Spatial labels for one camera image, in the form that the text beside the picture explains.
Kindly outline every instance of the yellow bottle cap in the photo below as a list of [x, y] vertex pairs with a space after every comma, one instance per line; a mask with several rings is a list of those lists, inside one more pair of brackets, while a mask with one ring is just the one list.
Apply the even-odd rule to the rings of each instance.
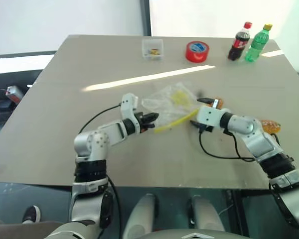
[[267, 30], [267, 31], [269, 31], [271, 28], [272, 28], [272, 24], [265, 24], [264, 25], [264, 30]]

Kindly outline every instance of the yellow object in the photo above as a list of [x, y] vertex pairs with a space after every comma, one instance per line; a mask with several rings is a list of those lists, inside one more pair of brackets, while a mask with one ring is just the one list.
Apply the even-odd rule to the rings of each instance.
[[151, 49], [149, 54], [157, 56], [157, 55], [159, 55], [159, 50], [158, 49]]
[[265, 119], [265, 120], [261, 120], [260, 121], [263, 129], [266, 133], [278, 133], [281, 130], [281, 124], [273, 121], [273, 120], [269, 120], [269, 119]]
[[195, 116], [198, 113], [198, 111], [199, 111], [199, 108], [196, 109], [196, 110], [194, 110], [192, 113], [190, 113], [190, 114], [188, 114], [188, 115], [186, 115], [186, 116], [184, 116], [184, 117], [182, 117], [182, 118], [180, 118], [180, 119], [178, 119], [178, 120], [176, 120], [176, 121], [174, 121], [172, 123], [169, 123], [168, 125], [164, 125], [162, 127], [155, 128], [154, 132], [155, 133], [159, 133], [159, 132], [168, 130], [168, 129], [170, 129], [170, 128], [172, 128], [172, 127], [174, 127], [174, 126], [176, 126], [176, 125], [178, 125], [180, 123], [183, 123], [184, 121], [186, 121], [186, 120], [192, 118], [193, 116]]
[[264, 30], [269, 31], [272, 27], [273, 27], [272, 24], [265, 24], [265, 25], [264, 25]]
[[182, 90], [177, 90], [170, 97], [176, 106], [182, 106], [186, 109], [190, 109], [192, 106], [191, 99], [188, 97], [188, 94]]

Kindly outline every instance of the clear plastic box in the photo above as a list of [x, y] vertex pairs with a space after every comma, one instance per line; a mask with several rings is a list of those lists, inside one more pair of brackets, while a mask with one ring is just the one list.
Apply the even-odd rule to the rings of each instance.
[[145, 59], [160, 60], [163, 57], [163, 40], [143, 39], [142, 53]]

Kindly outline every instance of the tape roll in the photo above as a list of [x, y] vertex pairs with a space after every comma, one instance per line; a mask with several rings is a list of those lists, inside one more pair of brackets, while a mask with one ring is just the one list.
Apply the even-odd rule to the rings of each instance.
[[191, 41], [186, 46], [186, 58], [191, 62], [203, 62], [207, 59], [209, 46], [202, 41]]

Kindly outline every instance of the green plastic bottle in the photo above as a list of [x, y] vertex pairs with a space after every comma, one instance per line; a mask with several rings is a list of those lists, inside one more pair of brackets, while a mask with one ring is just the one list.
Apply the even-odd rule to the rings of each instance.
[[246, 54], [246, 61], [254, 62], [258, 59], [260, 52], [269, 40], [269, 31], [272, 26], [272, 24], [265, 24], [264, 29], [256, 34]]

